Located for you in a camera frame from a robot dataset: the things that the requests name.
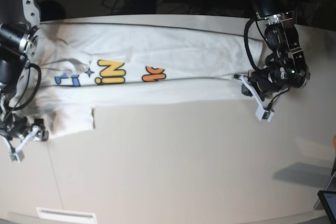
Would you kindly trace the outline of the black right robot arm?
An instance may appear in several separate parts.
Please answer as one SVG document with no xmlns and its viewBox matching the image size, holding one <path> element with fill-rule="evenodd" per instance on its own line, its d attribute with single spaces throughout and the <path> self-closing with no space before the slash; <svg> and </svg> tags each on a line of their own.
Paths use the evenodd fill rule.
<svg viewBox="0 0 336 224">
<path fill-rule="evenodd" d="M 25 137 L 33 129 L 37 129 L 33 140 L 44 142 L 48 139 L 42 119 L 28 126 L 26 117 L 16 115 L 16 111 L 32 102 L 41 84 L 41 69 L 31 61 L 37 47 L 39 24 L 40 9 L 36 0 L 1 0 L 1 136 L 8 141 Z M 10 106 L 20 77 L 24 71 L 32 69 L 37 72 L 37 81 L 30 97 Z"/>
</svg>

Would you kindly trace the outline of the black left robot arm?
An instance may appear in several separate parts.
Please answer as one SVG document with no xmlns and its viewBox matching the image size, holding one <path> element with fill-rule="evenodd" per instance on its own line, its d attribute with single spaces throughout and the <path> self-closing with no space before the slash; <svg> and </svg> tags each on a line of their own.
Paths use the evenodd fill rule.
<svg viewBox="0 0 336 224">
<path fill-rule="evenodd" d="M 300 46 L 295 27 L 291 0 L 250 0 L 255 12 L 244 28 L 244 46 L 252 66 L 248 83 L 256 89 L 262 100 L 273 94 L 302 88 L 310 79 L 310 71 Z M 248 32 L 252 24 L 266 21 L 262 34 L 266 46 L 271 50 L 265 65 L 259 67 L 252 58 Z"/>
</svg>

